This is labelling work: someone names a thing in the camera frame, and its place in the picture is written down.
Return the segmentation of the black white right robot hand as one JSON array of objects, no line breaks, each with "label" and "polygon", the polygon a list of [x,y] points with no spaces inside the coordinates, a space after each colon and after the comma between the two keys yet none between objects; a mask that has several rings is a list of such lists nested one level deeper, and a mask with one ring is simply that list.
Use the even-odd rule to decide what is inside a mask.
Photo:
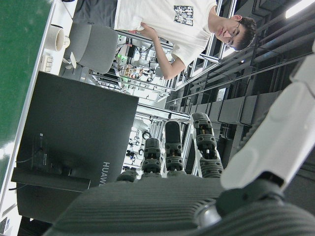
[{"label": "black white right robot hand", "polygon": [[173,174],[93,187],[48,236],[312,236],[315,218],[283,192],[315,147],[315,56],[244,138],[220,177]]}]

